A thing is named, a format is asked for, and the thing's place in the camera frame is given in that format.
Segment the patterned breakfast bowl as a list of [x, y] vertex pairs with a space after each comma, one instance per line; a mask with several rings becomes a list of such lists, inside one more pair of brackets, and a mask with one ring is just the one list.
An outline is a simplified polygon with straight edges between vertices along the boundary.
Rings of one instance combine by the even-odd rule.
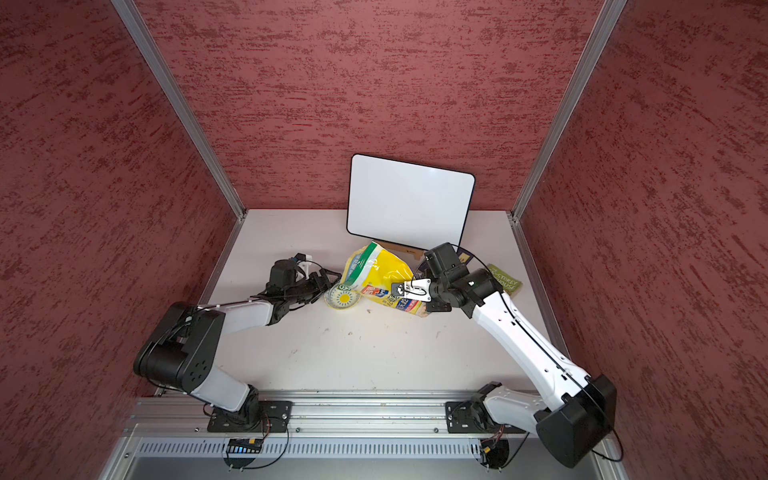
[[347, 310], [354, 307], [362, 295], [350, 287], [339, 283], [328, 290], [323, 299], [325, 303], [335, 310]]

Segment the yellow oats bag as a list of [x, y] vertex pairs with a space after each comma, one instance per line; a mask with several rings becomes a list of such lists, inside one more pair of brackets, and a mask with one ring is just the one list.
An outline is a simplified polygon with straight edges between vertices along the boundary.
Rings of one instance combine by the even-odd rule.
[[429, 312], [424, 302], [392, 293], [393, 284], [412, 279], [413, 272], [404, 261], [379, 243], [370, 242], [348, 258], [341, 284], [379, 305], [417, 317], [427, 317]]

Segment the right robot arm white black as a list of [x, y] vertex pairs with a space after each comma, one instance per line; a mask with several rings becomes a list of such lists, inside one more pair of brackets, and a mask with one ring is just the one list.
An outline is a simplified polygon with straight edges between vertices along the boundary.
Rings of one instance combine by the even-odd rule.
[[534, 433], [563, 466], [575, 467], [615, 430], [618, 392], [554, 347], [517, 309], [486, 267], [471, 272], [454, 246], [425, 252], [430, 295], [488, 332], [520, 366], [535, 395], [498, 385], [481, 395], [490, 419]]

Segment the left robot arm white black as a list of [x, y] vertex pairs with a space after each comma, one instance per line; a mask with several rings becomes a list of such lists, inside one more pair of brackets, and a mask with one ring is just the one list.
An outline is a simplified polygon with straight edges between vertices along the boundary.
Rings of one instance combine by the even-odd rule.
[[215, 364], [224, 335], [279, 323], [330, 291], [342, 274], [304, 254], [275, 261], [264, 290], [246, 300], [210, 305], [172, 304], [133, 363], [152, 385], [190, 396], [211, 408], [210, 432], [271, 428], [258, 389]]

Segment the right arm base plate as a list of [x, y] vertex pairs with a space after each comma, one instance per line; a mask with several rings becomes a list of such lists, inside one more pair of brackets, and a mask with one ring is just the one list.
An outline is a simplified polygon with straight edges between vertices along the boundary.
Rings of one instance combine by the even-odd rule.
[[449, 401], [444, 404], [446, 426], [449, 434], [518, 434], [524, 430], [509, 424], [499, 424], [479, 402]]

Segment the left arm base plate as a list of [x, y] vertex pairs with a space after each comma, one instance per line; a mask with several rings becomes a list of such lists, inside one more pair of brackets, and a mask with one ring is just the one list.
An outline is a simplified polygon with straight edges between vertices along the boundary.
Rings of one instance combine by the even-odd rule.
[[209, 433], [285, 433], [294, 404], [291, 401], [246, 402], [237, 412], [214, 407], [209, 415]]

